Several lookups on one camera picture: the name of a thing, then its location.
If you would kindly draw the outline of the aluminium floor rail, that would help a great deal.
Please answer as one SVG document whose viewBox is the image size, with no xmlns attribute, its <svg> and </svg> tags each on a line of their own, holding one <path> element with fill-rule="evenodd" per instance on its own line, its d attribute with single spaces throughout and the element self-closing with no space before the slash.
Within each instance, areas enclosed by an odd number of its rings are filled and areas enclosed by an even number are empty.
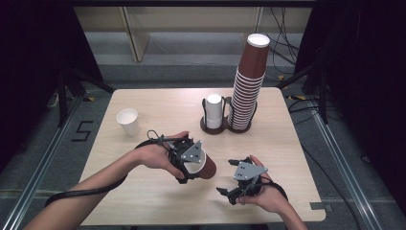
<svg viewBox="0 0 406 230">
<path fill-rule="evenodd" d="M 34 168 L 29 174 L 29 179 L 23 188 L 21 190 L 0 190 L 0 199 L 15 200 L 8 216 L 5 218 L 4 222 L 0 224 L 0 230 L 18 229 L 35 197 L 37 189 L 42 183 L 46 172 L 56 156 L 56 152 L 59 149 L 81 102 L 82 98 L 75 98 L 72 100 L 66 120 L 61 125 L 57 125 L 55 130 L 51 132 L 52 138 L 46 146 L 46 149 L 39 154 L 39 158 L 36 162 L 32 162 Z"/>
<path fill-rule="evenodd" d="M 324 122 L 321 115 L 321 109 L 317 108 L 313 111 L 315 115 L 315 122 L 317 127 L 321 131 L 327 147 L 334 159 L 334 162 L 343 177 L 344 182 L 346 183 L 349 193 L 352 197 L 354 204 L 357 207 L 357 210 L 366 224 L 368 230 L 382 230 L 382 225 L 377 218 L 376 212 L 373 209 L 371 203 L 367 199 L 364 191 L 360 187 L 352 169 L 350 168 L 349 163 L 347 162 L 342 150 L 340 149 L 332 131 L 329 126 Z"/>
</svg>

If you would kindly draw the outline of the person's left hand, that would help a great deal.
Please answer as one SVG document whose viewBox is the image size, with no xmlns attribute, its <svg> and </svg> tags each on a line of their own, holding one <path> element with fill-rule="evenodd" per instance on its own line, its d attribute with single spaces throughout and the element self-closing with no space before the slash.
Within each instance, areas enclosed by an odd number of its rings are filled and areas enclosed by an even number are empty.
<svg viewBox="0 0 406 230">
<path fill-rule="evenodd" d="M 169 145 L 177 139 L 187 137 L 188 135 L 187 131 L 182 131 L 171 136 L 165 136 L 164 142 L 161 144 L 153 143 L 138 147 L 134 150 L 136 165 L 144 165 L 150 169 L 165 170 L 177 179 L 184 179 L 185 175 L 169 161 Z"/>
</svg>

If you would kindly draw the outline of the person's right hand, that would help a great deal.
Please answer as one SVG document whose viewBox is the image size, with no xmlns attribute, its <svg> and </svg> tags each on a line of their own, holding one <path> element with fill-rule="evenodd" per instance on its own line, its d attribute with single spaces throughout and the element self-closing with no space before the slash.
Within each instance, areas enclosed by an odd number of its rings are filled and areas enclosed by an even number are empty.
<svg viewBox="0 0 406 230">
<path fill-rule="evenodd" d="M 259 193 L 255 196 L 242 196 L 237 199 L 237 203 L 241 205 L 255 204 L 263 210 L 282 215 L 289 208 L 289 202 L 281 194 L 281 192 L 268 185 L 272 179 L 267 172 L 260 175 L 260 179 L 265 186 L 262 186 Z"/>
</svg>

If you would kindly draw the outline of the dark brown double cup holder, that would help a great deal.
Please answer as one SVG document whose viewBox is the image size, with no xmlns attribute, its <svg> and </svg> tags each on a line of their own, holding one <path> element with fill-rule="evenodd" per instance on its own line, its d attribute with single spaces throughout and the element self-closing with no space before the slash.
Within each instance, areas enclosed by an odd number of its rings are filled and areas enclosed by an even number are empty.
<svg viewBox="0 0 406 230">
<path fill-rule="evenodd" d="M 208 106 L 209 100 L 202 100 L 202 107 L 204 111 L 203 117 L 200 119 L 201 129 L 211 135 L 219 134 L 225 129 L 232 131 L 233 133 L 245 133 L 251 128 L 251 122 L 257 110 L 257 103 L 254 105 L 254 110 L 252 116 L 244 124 L 239 124 L 237 119 L 233 117 L 233 112 L 235 108 L 232 105 L 231 97 L 222 97 L 219 103 L 216 103 L 214 107 L 220 108 L 221 117 L 217 120 L 208 119 Z"/>
</svg>

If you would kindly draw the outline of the stack of white cups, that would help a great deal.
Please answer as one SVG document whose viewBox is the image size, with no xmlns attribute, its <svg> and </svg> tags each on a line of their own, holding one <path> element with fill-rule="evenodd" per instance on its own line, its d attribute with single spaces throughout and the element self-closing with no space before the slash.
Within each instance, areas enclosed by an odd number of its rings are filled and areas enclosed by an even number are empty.
<svg viewBox="0 0 406 230">
<path fill-rule="evenodd" d="M 206 126 L 210 129 L 219 128 L 222 123 L 222 97 L 211 94 L 205 100 Z"/>
</svg>

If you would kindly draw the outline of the beige partition post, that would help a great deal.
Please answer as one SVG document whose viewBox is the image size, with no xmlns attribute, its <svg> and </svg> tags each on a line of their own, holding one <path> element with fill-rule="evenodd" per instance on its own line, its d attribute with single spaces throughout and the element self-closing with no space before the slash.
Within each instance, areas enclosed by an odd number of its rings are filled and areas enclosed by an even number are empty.
<svg viewBox="0 0 406 230">
<path fill-rule="evenodd" d="M 136 62 L 141 62 L 147 49 L 150 34 L 143 31 L 142 25 L 132 8 L 121 7 L 121 15 L 133 58 Z"/>
</svg>

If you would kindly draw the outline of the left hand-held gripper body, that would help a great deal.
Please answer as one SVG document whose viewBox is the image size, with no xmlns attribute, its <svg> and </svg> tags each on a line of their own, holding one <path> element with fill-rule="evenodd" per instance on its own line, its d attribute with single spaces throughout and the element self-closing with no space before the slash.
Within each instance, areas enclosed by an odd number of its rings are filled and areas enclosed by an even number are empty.
<svg viewBox="0 0 406 230">
<path fill-rule="evenodd" d="M 170 145 L 169 161 L 182 173 L 187 170 L 184 166 L 187 162 L 198 163 L 200 161 L 201 142 L 194 142 L 193 139 L 183 138 L 176 140 Z"/>
</svg>

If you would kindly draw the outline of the brown paper cup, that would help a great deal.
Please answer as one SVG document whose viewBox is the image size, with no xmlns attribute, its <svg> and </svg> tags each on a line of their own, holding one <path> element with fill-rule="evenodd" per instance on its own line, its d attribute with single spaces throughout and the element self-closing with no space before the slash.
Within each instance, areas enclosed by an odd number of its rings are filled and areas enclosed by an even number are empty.
<svg viewBox="0 0 406 230">
<path fill-rule="evenodd" d="M 200 151 L 200 161 L 198 163 L 187 162 L 184 166 L 194 178 L 210 179 L 216 173 L 216 164 L 203 149 Z"/>
</svg>

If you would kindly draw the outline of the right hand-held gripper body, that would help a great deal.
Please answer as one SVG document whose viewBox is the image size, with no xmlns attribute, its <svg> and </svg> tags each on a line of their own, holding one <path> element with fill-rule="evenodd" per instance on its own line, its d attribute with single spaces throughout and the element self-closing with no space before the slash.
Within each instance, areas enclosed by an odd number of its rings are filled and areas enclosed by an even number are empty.
<svg viewBox="0 0 406 230">
<path fill-rule="evenodd" d="M 241 162 L 233 176 L 237 182 L 237 186 L 242 189 L 242 196 L 255 196 L 260 191 L 262 173 L 267 173 L 268 169 L 263 166 L 258 166 L 254 162 L 248 164 Z"/>
</svg>

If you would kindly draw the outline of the grey tape strip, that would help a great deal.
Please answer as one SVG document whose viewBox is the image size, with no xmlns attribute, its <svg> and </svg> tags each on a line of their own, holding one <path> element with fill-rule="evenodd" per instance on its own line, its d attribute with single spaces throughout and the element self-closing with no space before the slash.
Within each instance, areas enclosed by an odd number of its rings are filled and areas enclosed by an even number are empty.
<svg viewBox="0 0 406 230">
<path fill-rule="evenodd" d="M 326 212 L 332 212 L 332 207 L 324 202 L 310 202 L 311 210 L 325 210 Z"/>
</svg>

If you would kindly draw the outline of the white paper cup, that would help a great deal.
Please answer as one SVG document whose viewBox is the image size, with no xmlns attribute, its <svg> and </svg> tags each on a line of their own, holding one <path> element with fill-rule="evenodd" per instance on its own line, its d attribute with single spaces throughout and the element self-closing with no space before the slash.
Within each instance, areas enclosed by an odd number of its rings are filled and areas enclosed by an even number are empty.
<svg viewBox="0 0 406 230">
<path fill-rule="evenodd" d="M 138 118 L 138 112 L 133 108 L 124 109 L 116 116 L 117 122 L 129 136 L 135 136 L 139 133 Z"/>
</svg>

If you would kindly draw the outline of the stack of brown cups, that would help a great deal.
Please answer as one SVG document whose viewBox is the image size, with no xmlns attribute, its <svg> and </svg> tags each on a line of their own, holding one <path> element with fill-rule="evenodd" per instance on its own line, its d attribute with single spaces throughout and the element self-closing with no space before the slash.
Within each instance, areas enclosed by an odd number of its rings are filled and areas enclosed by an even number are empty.
<svg viewBox="0 0 406 230">
<path fill-rule="evenodd" d="M 269 43 L 269 37 L 264 34 L 249 34 L 247 37 L 237 66 L 227 120 L 229 128 L 234 131 L 245 131 L 251 125 L 265 76 Z"/>
</svg>

